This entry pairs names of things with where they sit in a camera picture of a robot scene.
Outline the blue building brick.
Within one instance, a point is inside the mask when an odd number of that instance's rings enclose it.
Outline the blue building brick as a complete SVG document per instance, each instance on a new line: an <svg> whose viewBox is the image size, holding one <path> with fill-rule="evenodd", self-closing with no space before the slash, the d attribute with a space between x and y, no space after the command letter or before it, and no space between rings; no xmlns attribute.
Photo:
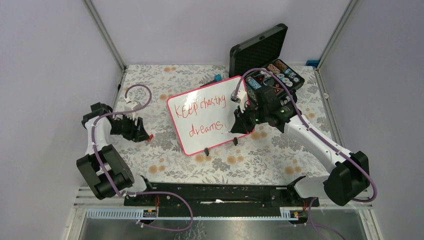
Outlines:
<svg viewBox="0 0 424 240"><path fill-rule="evenodd" d="M220 82L220 81L222 81L222 76L221 76L220 74L216 74L216 75L214 76L213 81L214 81L214 82Z"/></svg>

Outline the pink framed whiteboard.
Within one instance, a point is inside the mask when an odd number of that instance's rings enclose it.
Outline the pink framed whiteboard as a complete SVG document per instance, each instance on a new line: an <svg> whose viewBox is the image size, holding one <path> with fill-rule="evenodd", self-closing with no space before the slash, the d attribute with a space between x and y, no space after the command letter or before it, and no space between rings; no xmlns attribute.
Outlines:
<svg viewBox="0 0 424 240"><path fill-rule="evenodd" d="M230 131L235 123L234 111L239 104L231 101L238 87L247 91L244 81L235 76L204 87L170 97L167 100L177 138L182 151L192 156L219 145L242 138L243 134L221 134Z"/></svg>

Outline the blue object behind frame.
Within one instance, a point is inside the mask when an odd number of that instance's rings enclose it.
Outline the blue object behind frame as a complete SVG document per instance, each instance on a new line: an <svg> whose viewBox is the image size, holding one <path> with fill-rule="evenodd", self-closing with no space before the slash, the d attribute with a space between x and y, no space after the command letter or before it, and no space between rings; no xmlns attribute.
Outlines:
<svg viewBox="0 0 424 240"><path fill-rule="evenodd" d="M305 63L306 66L314 67L314 68L317 68L319 64L320 64L320 60L307 60Z"/></svg>

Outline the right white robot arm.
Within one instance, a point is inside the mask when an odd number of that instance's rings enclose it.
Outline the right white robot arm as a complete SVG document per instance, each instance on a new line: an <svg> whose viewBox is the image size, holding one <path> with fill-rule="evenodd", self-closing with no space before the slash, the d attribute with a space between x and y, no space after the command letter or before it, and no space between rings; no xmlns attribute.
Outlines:
<svg viewBox="0 0 424 240"><path fill-rule="evenodd" d="M357 196L373 185L368 157L362 151L353 153L323 135L301 114L293 95L287 96L289 101L282 101L269 86L258 88L254 94L255 107L248 104L246 91L237 88L231 94L230 99L239 105L234 111L235 122L230 132L252 133L257 125L267 123L299 142L329 173L298 180L294 188L287 191L287 201L299 206L307 198L327 196L339 206L359 202Z"/></svg>

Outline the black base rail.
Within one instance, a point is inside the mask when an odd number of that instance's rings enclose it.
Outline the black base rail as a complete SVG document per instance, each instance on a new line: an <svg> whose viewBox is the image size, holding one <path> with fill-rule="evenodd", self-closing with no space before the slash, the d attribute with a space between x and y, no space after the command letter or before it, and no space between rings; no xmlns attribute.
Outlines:
<svg viewBox="0 0 424 240"><path fill-rule="evenodd" d="M124 199L126 207L152 207L159 217L281 217L281 208L302 211L311 197L302 198L289 185L230 185L152 182L147 193Z"/></svg>

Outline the open black chip case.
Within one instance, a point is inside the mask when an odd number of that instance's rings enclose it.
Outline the open black chip case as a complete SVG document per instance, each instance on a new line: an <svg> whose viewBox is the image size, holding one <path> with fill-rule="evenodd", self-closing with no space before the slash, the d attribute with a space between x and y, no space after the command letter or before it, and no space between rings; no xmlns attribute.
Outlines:
<svg viewBox="0 0 424 240"><path fill-rule="evenodd" d="M300 89L305 79L279 59L287 31L288 27L279 23L234 45L229 51L229 76L242 76L250 69L264 68L279 78L291 93Z"/></svg>

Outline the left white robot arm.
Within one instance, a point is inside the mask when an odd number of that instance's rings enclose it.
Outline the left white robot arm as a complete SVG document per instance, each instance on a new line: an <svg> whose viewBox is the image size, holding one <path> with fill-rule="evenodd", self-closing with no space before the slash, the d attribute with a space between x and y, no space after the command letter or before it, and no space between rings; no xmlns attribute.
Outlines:
<svg viewBox="0 0 424 240"><path fill-rule="evenodd" d="M133 175L116 148L110 143L112 135L139 143L152 137L141 117L137 119L123 115L115 119L113 109L104 103L95 103L91 112L82 117L82 125L88 133L88 145L76 166L94 196L103 200L124 192L134 195L144 206L152 204L155 192L147 186L142 176Z"/></svg>

